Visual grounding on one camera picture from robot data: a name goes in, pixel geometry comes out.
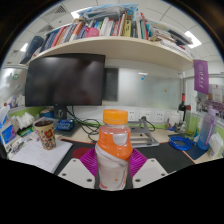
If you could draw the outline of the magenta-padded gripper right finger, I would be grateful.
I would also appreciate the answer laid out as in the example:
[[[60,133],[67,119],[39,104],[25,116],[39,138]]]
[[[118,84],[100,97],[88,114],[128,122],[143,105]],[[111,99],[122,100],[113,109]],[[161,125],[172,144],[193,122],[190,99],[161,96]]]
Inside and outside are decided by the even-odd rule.
[[[155,159],[147,159],[140,151],[134,149],[129,160],[129,173],[134,189],[146,186],[168,175]]]

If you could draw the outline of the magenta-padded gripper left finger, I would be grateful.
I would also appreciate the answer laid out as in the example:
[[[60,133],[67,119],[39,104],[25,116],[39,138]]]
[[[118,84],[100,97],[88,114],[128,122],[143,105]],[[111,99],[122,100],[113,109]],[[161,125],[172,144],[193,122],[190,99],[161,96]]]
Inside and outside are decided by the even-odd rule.
[[[81,147],[73,151],[72,159],[58,176],[78,186],[93,189],[97,173],[98,164],[95,149]]]

